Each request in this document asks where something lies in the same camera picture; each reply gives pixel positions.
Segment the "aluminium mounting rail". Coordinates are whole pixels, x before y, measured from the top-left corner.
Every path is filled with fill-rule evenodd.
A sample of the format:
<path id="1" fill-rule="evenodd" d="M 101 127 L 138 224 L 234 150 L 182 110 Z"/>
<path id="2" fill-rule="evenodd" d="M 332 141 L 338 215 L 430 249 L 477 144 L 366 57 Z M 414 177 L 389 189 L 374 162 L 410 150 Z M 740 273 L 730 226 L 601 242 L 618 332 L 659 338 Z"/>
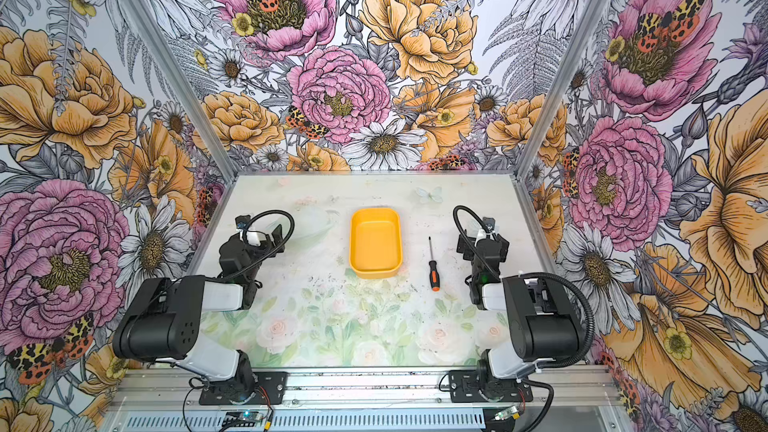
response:
<path id="1" fill-rule="evenodd" d="M 475 376 L 472 367 L 370 367 L 258 369 L 265 375 L 285 372 L 281 385 L 269 386 L 270 405 L 276 411 L 352 408 L 454 408 L 506 406 L 513 401 L 453 402 L 460 383 L 450 379 L 450 370 Z M 108 412 L 185 412 L 266 410 L 260 393 L 248 402 L 215 399 L 222 403 L 201 404 L 200 390 L 192 390 L 189 373 L 176 368 L 131 370 L 118 387 Z M 619 392 L 602 366 L 577 365 L 534 374 L 533 380 L 554 388 L 553 407 L 618 406 Z"/>

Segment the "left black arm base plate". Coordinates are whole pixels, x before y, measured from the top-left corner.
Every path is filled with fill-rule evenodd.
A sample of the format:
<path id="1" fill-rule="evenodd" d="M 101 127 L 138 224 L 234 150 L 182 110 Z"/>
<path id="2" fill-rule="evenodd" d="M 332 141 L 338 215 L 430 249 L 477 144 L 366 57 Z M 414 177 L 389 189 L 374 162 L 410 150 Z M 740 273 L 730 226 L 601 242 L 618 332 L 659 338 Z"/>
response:
<path id="1" fill-rule="evenodd" d="M 280 405 L 286 391 L 287 372 L 257 371 L 244 382 L 235 378 L 212 382 L 201 392 L 203 406 Z"/>

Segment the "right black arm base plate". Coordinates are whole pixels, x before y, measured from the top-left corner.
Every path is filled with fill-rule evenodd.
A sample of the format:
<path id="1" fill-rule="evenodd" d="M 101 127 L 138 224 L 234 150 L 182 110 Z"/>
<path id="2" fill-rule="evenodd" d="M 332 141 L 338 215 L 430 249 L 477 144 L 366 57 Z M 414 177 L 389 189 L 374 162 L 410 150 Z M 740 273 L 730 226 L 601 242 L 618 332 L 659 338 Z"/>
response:
<path id="1" fill-rule="evenodd" d="M 533 399 L 531 388 L 514 379 L 497 379 L 478 370 L 451 370 L 447 391 L 453 403 L 520 403 Z"/>

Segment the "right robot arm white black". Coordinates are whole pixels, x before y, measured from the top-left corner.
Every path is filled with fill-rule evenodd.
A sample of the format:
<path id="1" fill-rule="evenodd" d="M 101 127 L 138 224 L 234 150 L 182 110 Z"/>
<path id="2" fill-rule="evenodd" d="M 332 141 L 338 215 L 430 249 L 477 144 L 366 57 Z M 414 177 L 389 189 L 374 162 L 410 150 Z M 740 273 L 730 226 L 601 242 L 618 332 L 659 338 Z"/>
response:
<path id="1" fill-rule="evenodd" d="M 459 234 L 457 252 L 471 263 L 465 280 L 471 303 L 498 312 L 509 337 L 482 350 L 474 372 L 449 373 L 454 403 L 519 402 L 532 398 L 523 381 L 543 369 L 581 361 L 592 344 L 595 320 L 574 284 L 545 272 L 502 276 L 509 243 L 498 234 Z"/>

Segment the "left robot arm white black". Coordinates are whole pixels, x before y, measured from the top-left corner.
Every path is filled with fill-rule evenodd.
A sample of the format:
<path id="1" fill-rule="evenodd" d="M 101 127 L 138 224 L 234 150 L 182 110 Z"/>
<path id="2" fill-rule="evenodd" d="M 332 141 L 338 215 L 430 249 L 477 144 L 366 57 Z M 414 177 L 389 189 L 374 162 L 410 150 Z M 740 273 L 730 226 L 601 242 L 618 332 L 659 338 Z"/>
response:
<path id="1" fill-rule="evenodd" d="M 216 396 L 244 403 L 257 392 L 247 354 L 226 348 L 201 329 L 205 312 L 247 311 L 261 283 L 261 263 L 284 251 L 280 225 L 265 233 L 242 229 L 219 249 L 217 277 L 145 280 L 131 300 L 113 339 L 115 356 L 173 364 L 198 375 Z"/>

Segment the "orange black handled screwdriver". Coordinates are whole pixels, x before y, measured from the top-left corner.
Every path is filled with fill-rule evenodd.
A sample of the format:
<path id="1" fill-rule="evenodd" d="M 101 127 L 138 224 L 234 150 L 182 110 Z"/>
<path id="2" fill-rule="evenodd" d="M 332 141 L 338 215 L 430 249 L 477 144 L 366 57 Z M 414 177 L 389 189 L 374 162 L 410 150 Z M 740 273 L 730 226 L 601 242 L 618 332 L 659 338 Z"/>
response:
<path id="1" fill-rule="evenodd" d="M 434 256 L 432 237 L 428 238 L 429 245 L 429 281 L 430 287 L 434 292 L 438 292 L 441 289 L 440 275 L 437 268 L 437 261 Z"/>

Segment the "yellow plastic bin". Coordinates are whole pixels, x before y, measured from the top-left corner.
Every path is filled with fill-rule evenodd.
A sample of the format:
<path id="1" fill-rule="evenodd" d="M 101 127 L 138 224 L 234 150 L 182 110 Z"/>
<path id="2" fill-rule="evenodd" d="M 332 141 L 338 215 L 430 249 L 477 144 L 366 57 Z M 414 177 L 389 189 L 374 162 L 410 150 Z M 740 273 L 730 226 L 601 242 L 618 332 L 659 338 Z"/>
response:
<path id="1" fill-rule="evenodd" d="M 361 279 L 395 276 L 402 265 L 400 218 L 391 208 L 357 210 L 350 221 L 349 264 Z"/>

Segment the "left green circuit board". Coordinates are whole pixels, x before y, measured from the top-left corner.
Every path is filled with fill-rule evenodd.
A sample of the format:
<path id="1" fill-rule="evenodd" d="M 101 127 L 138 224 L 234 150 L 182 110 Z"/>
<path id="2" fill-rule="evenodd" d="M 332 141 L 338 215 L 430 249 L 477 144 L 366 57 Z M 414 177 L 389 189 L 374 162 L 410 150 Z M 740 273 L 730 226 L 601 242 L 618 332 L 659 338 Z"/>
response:
<path id="1" fill-rule="evenodd" d="M 232 428 L 253 429 L 264 427 L 269 422 L 268 414 L 258 411 L 232 411 L 227 412 L 220 426 L 220 431 Z"/>

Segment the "green circuit board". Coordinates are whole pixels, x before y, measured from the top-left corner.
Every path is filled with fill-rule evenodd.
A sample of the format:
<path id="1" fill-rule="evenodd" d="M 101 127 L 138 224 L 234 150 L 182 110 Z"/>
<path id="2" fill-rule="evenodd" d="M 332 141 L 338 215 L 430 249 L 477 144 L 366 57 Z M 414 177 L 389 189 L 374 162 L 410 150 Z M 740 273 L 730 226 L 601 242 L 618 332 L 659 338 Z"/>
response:
<path id="1" fill-rule="evenodd" d="M 258 411 L 232 411 L 227 412 L 220 426 L 220 431 L 232 428 L 253 429 L 264 427 L 269 422 L 268 414 Z"/>
<path id="2" fill-rule="evenodd" d="M 500 422 L 508 421 L 508 420 L 516 421 L 519 419 L 519 417 L 520 417 L 520 411 L 518 407 L 515 405 L 512 405 L 496 412 L 493 416 L 493 420 L 500 421 Z"/>

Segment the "right green circuit board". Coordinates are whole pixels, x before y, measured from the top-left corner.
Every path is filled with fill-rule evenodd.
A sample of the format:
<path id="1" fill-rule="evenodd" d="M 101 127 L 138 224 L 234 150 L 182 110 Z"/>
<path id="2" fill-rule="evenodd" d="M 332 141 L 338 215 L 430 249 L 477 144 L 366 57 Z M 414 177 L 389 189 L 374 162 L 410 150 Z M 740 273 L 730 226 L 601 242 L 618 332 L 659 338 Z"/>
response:
<path id="1" fill-rule="evenodd" d="M 500 422 L 508 421 L 508 420 L 516 421 L 519 419 L 519 417 L 520 417 L 520 411 L 518 407 L 515 405 L 512 405 L 496 412 L 493 416 L 493 420 L 500 421 Z"/>

